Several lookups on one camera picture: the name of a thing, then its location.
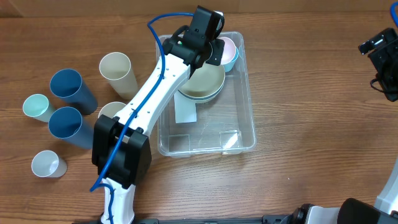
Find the pink small cup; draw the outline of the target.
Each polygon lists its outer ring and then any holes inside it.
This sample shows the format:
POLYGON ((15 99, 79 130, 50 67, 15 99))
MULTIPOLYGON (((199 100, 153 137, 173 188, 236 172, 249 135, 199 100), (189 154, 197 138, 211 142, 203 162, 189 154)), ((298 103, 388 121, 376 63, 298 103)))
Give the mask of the pink small cup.
POLYGON ((224 49, 221 57, 221 64, 226 65, 230 63, 236 55, 235 43, 228 37, 220 37, 219 40, 224 41, 224 49))

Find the light blue small cup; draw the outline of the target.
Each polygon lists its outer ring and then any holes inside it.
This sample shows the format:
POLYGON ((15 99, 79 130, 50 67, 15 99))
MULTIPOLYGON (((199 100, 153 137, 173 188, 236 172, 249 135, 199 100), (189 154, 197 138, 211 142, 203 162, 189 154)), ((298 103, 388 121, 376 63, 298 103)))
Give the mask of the light blue small cup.
POLYGON ((238 57, 239 57, 239 50, 238 50, 238 48, 236 47, 236 48, 235 48, 235 55, 234 55, 234 58, 233 58, 230 62, 228 62, 228 63, 226 63, 226 64, 223 65, 225 72, 230 72, 230 71, 233 69, 234 64, 236 63, 238 57))

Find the cream bowl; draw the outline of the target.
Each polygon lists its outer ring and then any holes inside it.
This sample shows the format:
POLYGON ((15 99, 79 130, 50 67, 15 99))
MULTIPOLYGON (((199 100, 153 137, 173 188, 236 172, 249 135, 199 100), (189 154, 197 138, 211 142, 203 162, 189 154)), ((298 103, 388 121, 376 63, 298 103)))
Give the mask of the cream bowl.
POLYGON ((192 98, 204 98, 216 93, 224 83, 224 79, 225 70, 222 65, 205 63, 194 71, 179 91, 192 98))

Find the dark blue bowl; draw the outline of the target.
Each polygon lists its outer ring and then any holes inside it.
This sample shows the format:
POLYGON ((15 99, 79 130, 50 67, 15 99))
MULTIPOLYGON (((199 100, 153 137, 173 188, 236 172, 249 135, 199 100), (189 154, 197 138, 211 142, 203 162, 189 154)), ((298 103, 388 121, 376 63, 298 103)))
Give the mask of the dark blue bowl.
POLYGON ((185 98, 195 103, 207 103, 214 99, 223 89, 224 85, 212 86, 183 86, 178 92, 185 98))

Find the cream tall cup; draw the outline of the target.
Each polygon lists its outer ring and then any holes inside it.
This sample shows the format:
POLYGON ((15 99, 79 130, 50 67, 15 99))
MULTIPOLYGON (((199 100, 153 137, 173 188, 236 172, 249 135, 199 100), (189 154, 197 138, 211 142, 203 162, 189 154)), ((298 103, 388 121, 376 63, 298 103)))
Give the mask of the cream tall cup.
POLYGON ((121 98, 131 100, 139 91, 131 61, 124 53, 105 55, 99 63, 99 71, 121 98))
POLYGON ((104 105, 101 110, 99 111, 98 118, 101 115, 105 115, 109 118, 113 118, 117 112, 121 111, 126 106, 125 103, 114 101, 104 105))

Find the dark blue tall cup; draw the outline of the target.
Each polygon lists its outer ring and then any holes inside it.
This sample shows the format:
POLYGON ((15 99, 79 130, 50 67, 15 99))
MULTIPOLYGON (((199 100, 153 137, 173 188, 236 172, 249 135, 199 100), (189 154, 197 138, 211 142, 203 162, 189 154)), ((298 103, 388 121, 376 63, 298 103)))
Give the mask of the dark blue tall cup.
POLYGON ((55 73, 50 80, 50 91, 83 115, 94 113, 98 107, 94 94, 74 69, 65 68, 55 73))
POLYGON ((90 150, 94 131, 81 113, 70 106, 57 109, 49 120, 50 133, 63 141, 90 150))

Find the mint green small cup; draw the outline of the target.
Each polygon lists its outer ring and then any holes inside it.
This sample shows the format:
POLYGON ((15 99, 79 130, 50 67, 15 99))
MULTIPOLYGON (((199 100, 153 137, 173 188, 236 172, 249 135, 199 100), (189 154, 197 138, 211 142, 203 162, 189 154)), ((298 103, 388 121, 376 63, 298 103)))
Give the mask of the mint green small cup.
POLYGON ((55 112, 49 99, 43 94, 30 95, 23 103, 22 110, 28 117, 48 123, 55 112))

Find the grey small cup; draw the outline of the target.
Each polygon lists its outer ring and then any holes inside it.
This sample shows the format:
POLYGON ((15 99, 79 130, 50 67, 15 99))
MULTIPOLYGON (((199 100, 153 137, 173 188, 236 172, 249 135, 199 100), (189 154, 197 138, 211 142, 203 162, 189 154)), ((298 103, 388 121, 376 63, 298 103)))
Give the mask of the grey small cup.
POLYGON ((31 170, 37 177, 57 178, 66 173, 67 163, 55 152, 45 150, 33 158, 31 170))

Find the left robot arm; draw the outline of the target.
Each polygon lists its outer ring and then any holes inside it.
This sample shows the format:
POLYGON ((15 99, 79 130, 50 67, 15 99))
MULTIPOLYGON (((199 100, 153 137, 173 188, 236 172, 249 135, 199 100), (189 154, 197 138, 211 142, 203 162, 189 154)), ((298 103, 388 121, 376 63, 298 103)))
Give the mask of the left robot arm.
POLYGON ((135 188, 152 161, 149 136, 158 117, 195 70, 204 63, 221 63, 223 13, 198 6, 190 17, 190 25, 164 41, 154 35, 160 57, 150 77, 113 118, 101 115, 96 120, 91 161, 98 179, 90 190, 104 188, 99 223, 133 223, 135 188))

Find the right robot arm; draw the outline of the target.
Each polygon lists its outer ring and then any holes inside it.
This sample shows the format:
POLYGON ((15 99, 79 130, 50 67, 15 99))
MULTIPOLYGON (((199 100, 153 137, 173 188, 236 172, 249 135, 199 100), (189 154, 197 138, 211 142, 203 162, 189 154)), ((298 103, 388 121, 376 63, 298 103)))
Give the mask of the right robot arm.
MULTIPOLYGON (((387 28, 358 47, 367 54, 376 69, 370 86, 391 101, 397 101, 397 32, 387 28)), ((340 207, 325 208, 303 204, 281 223, 397 224, 397 164, 374 205, 355 198, 346 199, 340 207)))

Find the clear plastic storage container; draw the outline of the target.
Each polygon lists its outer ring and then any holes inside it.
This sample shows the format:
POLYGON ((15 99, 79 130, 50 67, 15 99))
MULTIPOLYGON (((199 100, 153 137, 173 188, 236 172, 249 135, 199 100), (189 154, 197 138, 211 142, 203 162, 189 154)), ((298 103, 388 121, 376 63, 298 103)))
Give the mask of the clear plastic storage container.
POLYGON ((222 32, 221 36, 235 43, 239 57, 225 73, 222 91, 207 103, 196 103, 196 122, 176 123, 174 96, 171 98, 158 118, 157 144, 164 156, 239 154, 256 145, 244 38, 236 31, 222 32))

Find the white label sticker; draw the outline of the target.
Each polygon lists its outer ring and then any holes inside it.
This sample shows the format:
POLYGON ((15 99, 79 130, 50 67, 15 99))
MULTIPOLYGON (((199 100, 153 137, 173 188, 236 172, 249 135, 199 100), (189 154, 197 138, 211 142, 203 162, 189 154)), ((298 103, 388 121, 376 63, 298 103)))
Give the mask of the white label sticker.
POLYGON ((174 94, 175 122, 194 123, 197 121, 196 104, 179 91, 174 94))

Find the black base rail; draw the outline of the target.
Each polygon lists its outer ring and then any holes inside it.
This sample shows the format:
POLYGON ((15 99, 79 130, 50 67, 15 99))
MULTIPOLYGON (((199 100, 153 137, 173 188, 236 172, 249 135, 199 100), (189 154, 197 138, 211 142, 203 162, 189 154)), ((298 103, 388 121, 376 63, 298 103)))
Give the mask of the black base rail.
POLYGON ((292 215, 264 215, 257 218, 207 218, 158 220, 156 218, 135 219, 133 224, 280 224, 290 223, 292 215))

